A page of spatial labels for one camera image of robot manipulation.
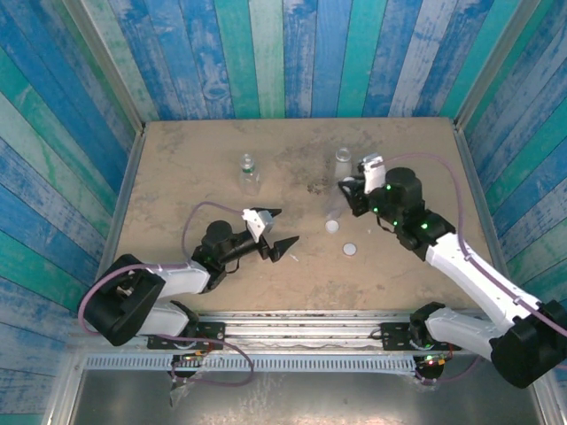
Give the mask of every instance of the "small glass vial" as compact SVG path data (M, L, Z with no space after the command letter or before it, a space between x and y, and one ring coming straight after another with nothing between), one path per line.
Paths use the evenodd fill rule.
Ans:
M353 165L351 163L351 152L347 148L340 148L335 153L335 182L340 182L345 177L350 177L353 171Z
M249 153L240 159L240 170L240 190L245 195L255 197L260 193L260 172Z
M335 173L333 174L330 195L325 203L325 216L327 220L338 219L343 211L348 208L345 195L338 188L337 182L351 176L353 165L351 164L351 152L347 148L340 148L335 153Z

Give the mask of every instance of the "white disc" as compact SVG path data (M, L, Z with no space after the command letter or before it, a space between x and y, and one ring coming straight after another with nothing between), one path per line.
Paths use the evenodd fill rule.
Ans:
M343 252L345 255L352 257L356 253L356 245L354 243L345 243L345 246L343 246Z
M339 225L338 225L338 221L336 220L329 220L325 223L325 228L327 229L327 231L331 234L333 233L337 233Z

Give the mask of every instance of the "metal frame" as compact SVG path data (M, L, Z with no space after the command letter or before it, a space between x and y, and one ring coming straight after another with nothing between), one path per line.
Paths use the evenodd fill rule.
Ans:
M478 181L469 148L462 131L454 128L454 139L461 154L463 167L469 182L481 226L496 269L506 274L506 264L501 255L492 219ZM137 167L144 147L145 135L140 134L135 142L122 189L113 217L111 234L105 246L101 269L112 263L118 246L121 227L128 207L128 201L136 178ZM461 313L484 316L479 310ZM369 338L370 332L379 328L379 323L408 321L410 312L396 311L274 311L274 312L218 312L201 314L202 321L222 321L227 324L225 340L238 345L251 355L254 362L264 371L278 371L283 368L294 372L308 372L309 361L336 361L335 371L360 371L377 373L408 373L407 361L413 355L423 352L401 352L395 355L399 363L392 367L384 361L392 357L385 352L380 340ZM80 395L81 379L85 370L93 367L130 368L151 370L163 367L151 363L167 361L177 351L148 351L147 338L137 337L122 345L113 347L104 338L85 334L73 334L68 342L68 353L63 361L56 385L51 393L43 425L68 425L73 418L74 404ZM455 352L466 355L468 352ZM223 351L221 356L233 359L233 366L241 367L233 352ZM375 361L370 367L364 362ZM534 385L534 403L540 407L545 423L562 424L567 419L567 410L555 376L549 373Z
M124 173L124 180L122 180L122 185L120 186L120 194L118 195L116 206L114 207L113 221L111 222L110 230L106 237L103 256L98 264L97 278L100 277L100 275L107 270L114 261L114 256L116 255L118 242L120 240L120 233L122 231L122 226L124 225L124 219L126 218L126 211L128 210L128 203L130 202L130 196L132 195L132 189L134 188L138 166L140 165L140 159L142 158L142 151L144 150L145 135L145 127L142 129L142 132L136 133L136 138L132 145L132 151L130 151L128 165L126 166L126 171Z
M472 89L465 98L464 102L457 113L454 123L458 129L467 127L472 114L477 109L478 104L486 93L486 90L492 83L494 77L500 70L500 67L510 50L514 46L518 36L525 27L530 17L535 11L541 0L522 0L516 8L514 15L510 19L508 25L502 32L502 36L496 43L490 57L482 68L482 71L475 80Z
M85 7L82 0L63 0L63 4L67 8L71 18L73 18L74 23L79 28L82 37L85 39L90 51L100 65L110 86L113 88L114 94L122 105L130 124L132 124L136 132L142 131L143 122L137 111L136 104L128 92L118 71L118 67L114 63L114 59L106 47L103 38L98 33L94 20L89 14L89 10Z
M486 245L488 246L488 251L490 252L490 257L493 261L493 266L498 272L509 279L510 276L508 269L506 268L506 260L502 255L500 242L498 241L498 236L496 235L496 230L494 229L493 219L490 215L488 204L486 203L485 193L482 190L480 180L478 179L477 170L475 169L474 162L472 161L472 156L470 155L467 139L463 131L457 129L457 126L455 125L453 125L453 135L457 149L459 150L459 154L461 155L462 167L464 168L464 173L467 176L467 181L469 182L470 192L472 193L472 198L475 202L475 206L477 207L480 227L483 229L483 232L485 234Z

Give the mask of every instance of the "blue wooden wall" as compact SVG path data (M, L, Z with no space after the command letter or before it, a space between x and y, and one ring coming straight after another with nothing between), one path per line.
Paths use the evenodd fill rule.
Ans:
M61 0L0 0L0 424L40 423L135 132Z
M567 306L567 2L541 0L465 134L512 279Z
M454 117L519 0L84 0L142 120Z

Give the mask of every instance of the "tabletop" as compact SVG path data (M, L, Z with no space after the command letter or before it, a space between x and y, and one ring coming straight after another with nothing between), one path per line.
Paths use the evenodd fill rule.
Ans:
M145 262L183 260L181 233L191 208L203 200L234 209L282 208L267 236L270 243L300 236L277 263L259 255L242 258L240 269L215 290L176 299L195 311L400 310L431 301L455 308L474 303L441 272L406 251L372 214L345 212L340 229L325 230L334 153L347 147L353 160L377 152L384 158L408 152L435 153L454 165L464 188L465 237L489 259L470 188L447 119L203 120L152 122L121 231L117 255ZM257 197L242 195L239 159L251 153L260 169ZM423 183L427 207L450 222L457 217L448 172L425 159L412 168ZM245 229L237 216L205 206L191 222L187 245L199 244L213 220ZM343 253L354 243L352 257Z

